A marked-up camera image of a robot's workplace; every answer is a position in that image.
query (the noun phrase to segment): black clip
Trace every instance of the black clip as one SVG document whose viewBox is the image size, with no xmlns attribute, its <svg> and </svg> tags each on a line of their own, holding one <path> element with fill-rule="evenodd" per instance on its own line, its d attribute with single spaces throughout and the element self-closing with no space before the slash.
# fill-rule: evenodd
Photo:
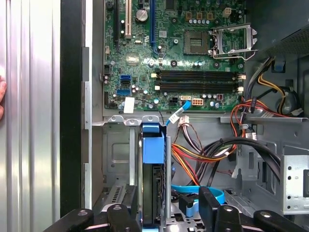
<svg viewBox="0 0 309 232">
<path fill-rule="evenodd" d="M 252 102 L 251 102 L 251 106 L 250 106 L 251 114 L 254 113 L 256 101 L 257 101 L 257 98 L 256 98 L 256 97 L 253 97 L 253 98 L 252 98 Z"/>
</svg>

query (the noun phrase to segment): screw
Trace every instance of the screw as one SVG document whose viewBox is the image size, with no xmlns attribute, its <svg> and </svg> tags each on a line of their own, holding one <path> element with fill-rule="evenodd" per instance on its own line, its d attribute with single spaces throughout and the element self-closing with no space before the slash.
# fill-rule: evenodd
<svg viewBox="0 0 309 232">
<path fill-rule="evenodd" d="M 233 209 L 230 206 L 224 206 L 223 209 L 226 210 L 227 212 L 233 211 Z"/>
<path fill-rule="evenodd" d="M 264 211 L 261 212 L 261 215 L 263 217 L 266 217 L 266 218 L 270 218 L 271 217 L 271 215 L 268 212 L 264 212 Z"/>
<path fill-rule="evenodd" d="M 113 210 L 120 210 L 120 209 L 121 209 L 121 207 L 118 206 L 118 205 L 116 205 L 116 206 L 113 208 Z"/>
<path fill-rule="evenodd" d="M 78 216 L 85 216 L 87 214 L 88 213 L 85 210 L 81 210 L 81 211 L 79 211 Z"/>
</svg>

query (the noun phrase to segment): motherboard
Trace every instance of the motherboard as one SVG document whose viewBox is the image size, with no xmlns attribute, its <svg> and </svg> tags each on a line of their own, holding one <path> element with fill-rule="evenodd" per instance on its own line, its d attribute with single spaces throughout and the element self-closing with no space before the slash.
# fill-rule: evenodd
<svg viewBox="0 0 309 232">
<path fill-rule="evenodd" d="M 232 110 L 245 79 L 237 53 L 246 51 L 245 19 L 244 0 L 106 0 L 105 108 L 122 110 L 132 97 L 134 110 L 185 101 L 190 110 Z"/>
</svg>

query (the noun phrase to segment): blue sata port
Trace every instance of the blue sata port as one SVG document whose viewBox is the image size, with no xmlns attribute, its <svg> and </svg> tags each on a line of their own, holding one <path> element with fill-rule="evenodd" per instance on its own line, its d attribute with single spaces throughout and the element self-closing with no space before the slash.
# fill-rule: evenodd
<svg viewBox="0 0 309 232">
<path fill-rule="evenodd" d="M 124 95 L 130 95 L 130 89 L 118 89 L 117 95 L 124 96 Z"/>
<path fill-rule="evenodd" d="M 131 75 L 121 75 L 120 80 L 121 81 L 131 81 Z"/>
<path fill-rule="evenodd" d="M 130 85 L 130 83 L 131 83 L 131 75 L 121 75 L 120 76 L 120 83 L 122 85 Z"/>
</svg>

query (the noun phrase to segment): finger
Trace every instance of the finger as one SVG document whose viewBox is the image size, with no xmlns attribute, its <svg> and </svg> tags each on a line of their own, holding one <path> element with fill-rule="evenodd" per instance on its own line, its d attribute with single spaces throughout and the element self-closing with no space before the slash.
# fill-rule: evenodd
<svg viewBox="0 0 309 232">
<path fill-rule="evenodd" d="M 6 82 L 0 82 L 0 102 L 2 101 L 6 91 Z"/>
<path fill-rule="evenodd" d="M 3 113 L 4 113 L 4 108 L 2 105 L 0 105 L 0 120 L 2 119 Z"/>
</svg>

